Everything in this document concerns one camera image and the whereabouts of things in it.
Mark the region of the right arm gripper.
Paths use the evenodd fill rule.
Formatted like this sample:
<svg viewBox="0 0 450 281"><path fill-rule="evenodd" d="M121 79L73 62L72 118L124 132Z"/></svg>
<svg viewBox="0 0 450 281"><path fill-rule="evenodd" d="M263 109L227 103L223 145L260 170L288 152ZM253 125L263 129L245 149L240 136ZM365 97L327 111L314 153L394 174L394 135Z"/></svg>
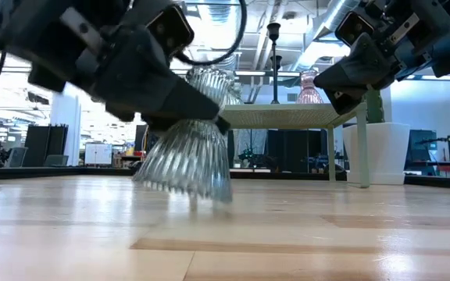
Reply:
<svg viewBox="0 0 450 281"><path fill-rule="evenodd" d="M450 0L361 0L359 11L373 30L314 79L338 115L356 108L367 90L422 69L450 75Z"/></svg>

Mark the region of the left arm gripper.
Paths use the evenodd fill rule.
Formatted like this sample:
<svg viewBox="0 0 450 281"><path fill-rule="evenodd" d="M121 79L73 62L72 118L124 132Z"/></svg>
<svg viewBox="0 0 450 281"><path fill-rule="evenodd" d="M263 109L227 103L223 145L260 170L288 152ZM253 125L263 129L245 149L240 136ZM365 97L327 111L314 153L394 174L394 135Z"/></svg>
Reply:
<svg viewBox="0 0 450 281"><path fill-rule="evenodd" d="M31 84L66 84L113 115L146 122L214 120L220 107L173 73L143 26L121 27L133 0L0 0L0 50L31 62Z"/></svg>

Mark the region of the pink ribbed glass candle holder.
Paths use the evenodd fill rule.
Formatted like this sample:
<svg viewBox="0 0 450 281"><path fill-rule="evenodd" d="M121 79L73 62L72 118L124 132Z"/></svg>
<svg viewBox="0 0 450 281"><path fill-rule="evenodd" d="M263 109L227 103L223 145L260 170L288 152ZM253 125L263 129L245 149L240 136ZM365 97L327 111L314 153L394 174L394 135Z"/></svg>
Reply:
<svg viewBox="0 0 450 281"><path fill-rule="evenodd" d="M314 69L300 72L301 91L296 100L297 104L323 104L323 99L314 84L314 78L317 74L318 72Z"/></svg>

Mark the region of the clear ribbed glass candle holder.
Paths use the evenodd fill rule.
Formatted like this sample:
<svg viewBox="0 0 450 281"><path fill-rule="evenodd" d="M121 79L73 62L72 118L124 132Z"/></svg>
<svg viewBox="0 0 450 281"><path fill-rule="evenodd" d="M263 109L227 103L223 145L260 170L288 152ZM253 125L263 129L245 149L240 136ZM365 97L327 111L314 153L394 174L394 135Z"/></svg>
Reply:
<svg viewBox="0 0 450 281"><path fill-rule="evenodd" d="M241 93L242 93L242 84L235 82L232 88L230 89L230 97L228 104L242 105L244 102L242 101Z"/></svg>
<svg viewBox="0 0 450 281"><path fill-rule="evenodd" d="M148 153L133 181L147 189L230 203L230 124L222 111L234 86L234 75L215 66L200 66L189 70L186 80L218 107L217 117L184 119L172 125Z"/></svg>

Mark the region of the tall black metal candlestick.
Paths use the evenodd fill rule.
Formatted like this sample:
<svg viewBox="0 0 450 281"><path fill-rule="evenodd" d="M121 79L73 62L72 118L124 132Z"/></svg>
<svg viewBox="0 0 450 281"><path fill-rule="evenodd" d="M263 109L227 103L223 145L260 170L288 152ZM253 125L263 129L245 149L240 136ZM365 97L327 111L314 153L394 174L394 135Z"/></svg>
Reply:
<svg viewBox="0 0 450 281"><path fill-rule="evenodd" d="M267 25L268 35L269 39L271 40L271 51L272 51L272 71L273 71L273 100L271 101L272 104L278 104L278 79L277 79L277 52L276 52L276 46L277 46L277 39L280 35L280 24L279 23L269 23Z"/></svg>

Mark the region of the green cactus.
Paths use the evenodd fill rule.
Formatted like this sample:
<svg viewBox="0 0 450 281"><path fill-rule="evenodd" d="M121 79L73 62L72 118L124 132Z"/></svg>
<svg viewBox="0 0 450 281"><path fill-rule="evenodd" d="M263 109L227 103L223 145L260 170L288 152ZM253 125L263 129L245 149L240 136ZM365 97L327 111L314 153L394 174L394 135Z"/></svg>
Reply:
<svg viewBox="0 0 450 281"><path fill-rule="evenodd" d="M383 109L383 99L380 95L380 91L369 90L366 93L366 105L367 105L367 122L383 123L384 109Z"/></svg>

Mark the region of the white computer monitor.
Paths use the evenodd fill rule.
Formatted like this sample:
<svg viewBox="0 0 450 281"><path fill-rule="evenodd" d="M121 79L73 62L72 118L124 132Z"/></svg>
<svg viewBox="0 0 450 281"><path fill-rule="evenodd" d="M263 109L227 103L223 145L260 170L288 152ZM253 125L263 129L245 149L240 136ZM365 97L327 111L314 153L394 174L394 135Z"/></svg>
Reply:
<svg viewBox="0 0 450 281"><path fill-rule="evenodd" d="M111 144L86 143L84 152L85 165L111 165L113 149Z"/></svg>

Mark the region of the beige shelf table with rattan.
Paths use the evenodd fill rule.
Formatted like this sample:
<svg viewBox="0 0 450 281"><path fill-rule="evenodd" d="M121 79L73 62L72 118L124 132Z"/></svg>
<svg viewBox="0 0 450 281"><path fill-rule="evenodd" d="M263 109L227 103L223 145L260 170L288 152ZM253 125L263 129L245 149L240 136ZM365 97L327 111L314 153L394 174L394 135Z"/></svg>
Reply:
<svg viewBox="0 0 450 281"><path fill-rule="evenodd" d="M357 119L359 149L359 181L361 188L370 186L365 102L343 115L330 104L227 105L221 116L233 129L325 129L328 133L329 178L336 180L334 129L352 118Z"/></svg>

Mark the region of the white planter pot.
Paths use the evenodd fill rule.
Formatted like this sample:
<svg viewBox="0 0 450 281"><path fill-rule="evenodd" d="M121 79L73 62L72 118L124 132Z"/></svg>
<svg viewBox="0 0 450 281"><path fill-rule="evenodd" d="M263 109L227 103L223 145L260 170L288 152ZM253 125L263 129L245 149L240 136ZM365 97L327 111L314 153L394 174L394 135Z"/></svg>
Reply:
<svg viewBox="0 0 450 281"><path fill-rule="evenodd" d="M401 123L371 123L366 125L367 155L370 183L402 185L408 150L410 126ZM343 129L344 146L349 161L347 181L359 183L359 141L357 126Z"/></svg>

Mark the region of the black cabinets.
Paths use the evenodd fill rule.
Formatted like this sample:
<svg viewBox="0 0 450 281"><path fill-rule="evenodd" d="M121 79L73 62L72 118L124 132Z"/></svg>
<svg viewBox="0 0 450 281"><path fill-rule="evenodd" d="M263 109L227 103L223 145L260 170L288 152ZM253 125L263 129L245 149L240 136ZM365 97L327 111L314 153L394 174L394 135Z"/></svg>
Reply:
<svg viewBox="0 0 450 281"><path fill-rule="evenodd" d="M29 126L24 147L23 167L64 166L67 125Z"/></svg>

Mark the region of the grey chair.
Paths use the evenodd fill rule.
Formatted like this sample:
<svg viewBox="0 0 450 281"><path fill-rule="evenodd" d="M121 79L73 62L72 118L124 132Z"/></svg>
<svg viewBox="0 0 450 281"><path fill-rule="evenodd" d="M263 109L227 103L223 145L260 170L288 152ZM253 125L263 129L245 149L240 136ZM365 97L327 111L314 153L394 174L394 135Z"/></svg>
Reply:
<svg viewBox="0 0 450 281"><path fill-rule="evenodd" d="M6 168L22 167L26 153L27 153L27 148L25 148L25 147L11 148L10 152L9 152L9 157L5 164L5 167Z"/></svg>

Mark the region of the silver spiral air duct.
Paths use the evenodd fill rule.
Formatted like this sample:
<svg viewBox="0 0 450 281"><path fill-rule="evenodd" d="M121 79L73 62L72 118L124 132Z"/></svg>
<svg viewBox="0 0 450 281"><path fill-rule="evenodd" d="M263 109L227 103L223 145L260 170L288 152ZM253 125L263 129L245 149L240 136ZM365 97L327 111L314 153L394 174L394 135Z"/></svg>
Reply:
<svg viewBox="0 0 450 281"><path fill-rule="evenodd" d="M312 24L307 26L304 34L304 50L291 65L290 71L309 69L320 57L341 57L338 54L341 43L338 39L332 43L324 43L320 39L334 34L345 15L357 4L358 0L330 0L327 11L312 18Z"/></svg>
<svg viewBox="0 0 450 281"><path fill-rule="evenodd" d="M238 48L245 33L243 13L238 2L185 2L185 16L195 32L186 55L195 61L208 62Z"/></svg>

